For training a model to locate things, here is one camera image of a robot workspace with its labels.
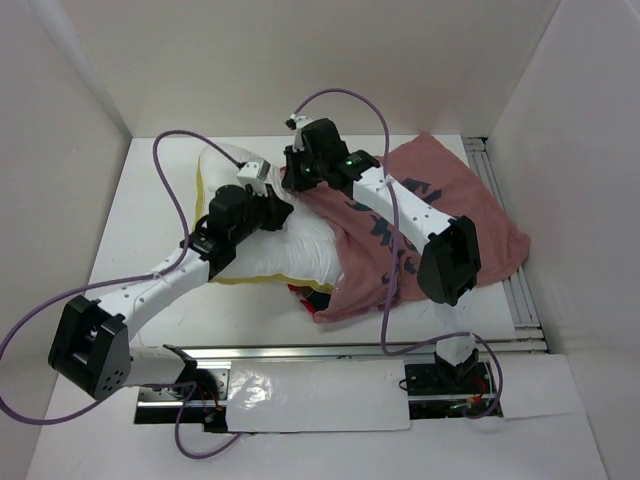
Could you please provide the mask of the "white pillow with yellow edge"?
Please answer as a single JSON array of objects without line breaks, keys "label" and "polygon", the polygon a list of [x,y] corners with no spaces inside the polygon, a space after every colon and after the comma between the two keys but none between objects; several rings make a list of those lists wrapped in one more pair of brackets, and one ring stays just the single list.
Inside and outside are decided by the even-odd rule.
[{"label": "white pillow with yellow edge", "polygon": [[[233,161],[259,159],[258,154],[234,145],[224,144],[220,150],[204,148],[195,174],[195,218],[208,212],[208,203],[218,188],[238,182]],[[304,202],[282,188],[282,168],[271,163],[269,182],[278,198],[293,206],[293,212],[282,229],[259,229],[243,241],[236,258],[213,281],[223,285],[281,282],[330,293],[343,276],[334,232]]]}]

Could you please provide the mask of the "red and pink patterned pillowcase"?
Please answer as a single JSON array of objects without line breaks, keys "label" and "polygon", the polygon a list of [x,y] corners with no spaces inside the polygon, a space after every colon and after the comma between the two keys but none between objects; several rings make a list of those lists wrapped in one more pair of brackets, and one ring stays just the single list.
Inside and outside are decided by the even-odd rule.
[{"label": "red and pink patterned pillowcase", "polygon": [[[531,240],[500,207],[481,179],[436,138],[421,134],[389,155],[391,175],[424,203],[476,227],[486,287],[510,277],[528,258]],[[327,184],[298,199],[333,230],[343,276],[324,308],[313,308],[316,323],[335,323],[383,308],[391,267],[392,228],[366,206]]]}]

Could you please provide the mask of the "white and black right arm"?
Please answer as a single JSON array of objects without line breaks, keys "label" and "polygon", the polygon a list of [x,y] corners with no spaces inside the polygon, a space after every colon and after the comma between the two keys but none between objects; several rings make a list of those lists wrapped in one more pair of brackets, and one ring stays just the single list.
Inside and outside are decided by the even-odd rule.
[{"label": "white and black right arm", "polygon": [[460,391],[478,361],[468,312],[481,268],[474,223],[425,203],[369,153],[350,151],[331,120],[293,114],[286,125],[294,140],[285,149],[284,188],[310,192],[325,184],[387,223],[391,265],[386,309],[400,290],[400,247],[419,254],[415,281],[449,328],[431,341],[436,347],[436,379],[444,390]]}]

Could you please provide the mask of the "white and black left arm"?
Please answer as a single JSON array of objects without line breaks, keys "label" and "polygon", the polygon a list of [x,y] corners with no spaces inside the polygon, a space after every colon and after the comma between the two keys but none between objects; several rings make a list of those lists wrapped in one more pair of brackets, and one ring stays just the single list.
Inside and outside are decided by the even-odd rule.
[{"label": "white and black left arm", "polygon": [[98,401],[138,385],[162,385],[176,399],[189,397],[201,374],[192,357],[170,345],[133,347],[131,340],[175,300],[224,270],[241,242],[258,230],[280,230],[293,210],[272,188],[263,196],[237,185],[219,188],[207,214],[166,258],[170,272],[95,300],[78,295],[66,303],[49,365]]}]

